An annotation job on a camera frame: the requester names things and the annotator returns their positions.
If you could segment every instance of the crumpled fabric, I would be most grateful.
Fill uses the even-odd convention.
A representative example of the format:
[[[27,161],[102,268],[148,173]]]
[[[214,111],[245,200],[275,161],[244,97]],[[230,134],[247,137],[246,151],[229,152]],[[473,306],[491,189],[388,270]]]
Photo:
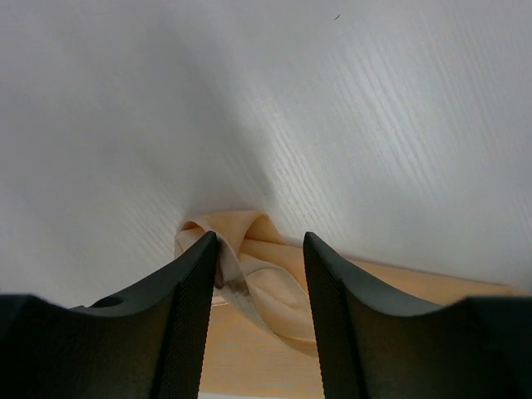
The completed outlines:
[[[252,250],[256,243],[286,245],[270,218],[259,211],[194,218],[178,233],[175,256],[207,231],[221,243],[213,304],[231,304],[292,349],[317,357],[304,269],[261,259]]]

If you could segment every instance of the fabric fold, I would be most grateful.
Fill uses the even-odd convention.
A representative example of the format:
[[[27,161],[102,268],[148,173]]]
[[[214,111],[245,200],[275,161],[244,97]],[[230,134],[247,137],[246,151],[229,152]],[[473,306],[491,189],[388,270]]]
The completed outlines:
[[[257,327],[272,333],[287,346],[316,357],[304,273],[296,277],[283,264],[246,252],[250,240],[286,245],[270,218],[259,211],[248,211],[191,219],[177,234],[175,256],[181,255],[207,231],[214,231],[221,243],[213,303],[230,303]]]

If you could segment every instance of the white wood grain surface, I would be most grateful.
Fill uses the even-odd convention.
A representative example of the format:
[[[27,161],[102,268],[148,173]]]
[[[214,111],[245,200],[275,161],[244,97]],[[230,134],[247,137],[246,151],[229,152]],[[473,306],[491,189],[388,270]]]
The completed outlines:
[[[259,208],[532,289],[525,0],[0,0],[0,290],[73,306]]]

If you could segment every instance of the light wooden surface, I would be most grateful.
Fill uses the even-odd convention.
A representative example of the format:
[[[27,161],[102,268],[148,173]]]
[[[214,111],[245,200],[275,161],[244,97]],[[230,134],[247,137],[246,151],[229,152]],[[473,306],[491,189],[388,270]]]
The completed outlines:
[[[262,209],[532,289],[532,3],[0,0],[0,290],[67,306]]]

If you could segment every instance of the beige cloth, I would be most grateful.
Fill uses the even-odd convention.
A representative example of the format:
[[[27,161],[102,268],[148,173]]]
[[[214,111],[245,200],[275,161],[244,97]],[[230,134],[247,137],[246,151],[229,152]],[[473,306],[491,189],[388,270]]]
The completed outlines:
[[[206,231],[218,235],[223,282],[214,289],[201,392],[323,398],[303,252],[286,245],[258,211],[200,216],[175,239],[181,255]],[[522,294],[515,288],[358,262],[403,291],[448,304],[467,294]]]

